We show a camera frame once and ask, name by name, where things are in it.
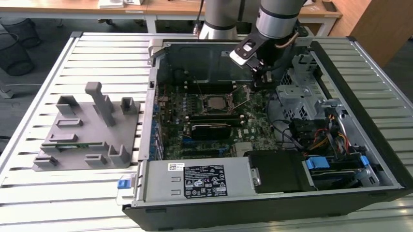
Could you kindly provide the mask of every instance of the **blue tab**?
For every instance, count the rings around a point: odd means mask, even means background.
[[[329,161],[326,159],[326,157],[310,157],[307,160],[306,160],[306,163],[307,163],[307,167],[308,169],[315,169],[315,168],[329,168],[330,165],[329,165]]]
[[[314,169],[314,165],[310,160],[306,160],[304,163],[307,164],[308,169]]]
[[[367,167],[369,164],[370,164],[370,162],[367,160],[367,157],[366,156],[361,156],[359,159],[361,159],[361,162],[362,162],[363,166]]]
[[[117,180],[117,189],[129,189],[131,180]]]

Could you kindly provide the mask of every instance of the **aluminum table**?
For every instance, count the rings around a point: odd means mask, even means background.
[[[56,64],[0,156],[0,231],[121,231],[139,226],[116,205],[116,181],[136,171],[136,157],[149,74],[152,38],[191,39],[187,34],[83,33],[69,38]],[[318,38],[350,88],[410,173],[413,173],[413,106],[357,43]],[[132,96],[140,103],[132,166],[127,169],[33,172],[60,95],[92,101],[88,81],[103,84],[112,101]],[[413,231],[413,198],[377,203],[346,216],[243,224],[190,231]]]

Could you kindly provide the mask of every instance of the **warning label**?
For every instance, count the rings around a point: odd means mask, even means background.
[[[227,196],[223,165],[184,167],[186,198]]]

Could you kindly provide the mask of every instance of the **black wire basket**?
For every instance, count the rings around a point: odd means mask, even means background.
[[[21,76],[34,68],[18,36],[12,33],[0,33],[0,68],[10,76]]]
[[[29,18],[1,18],[0,24],[8,33],[18,36],[22,47],[36,47],[41,43],[34,29],[34,23]]]

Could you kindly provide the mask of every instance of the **white label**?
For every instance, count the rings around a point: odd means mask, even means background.
[[[125,13],[143,14],[143,11],[124,11]]]
[[[325,18],[338,18],[338,17],[339,17],[339,15],[326,14],[323,17],[325,17]]]
[[[216,188],[215,190],[216,190],[215,192],[226,191],[226,187]]]
[[[183,171],[184,163],[168,163],[168,171]]]

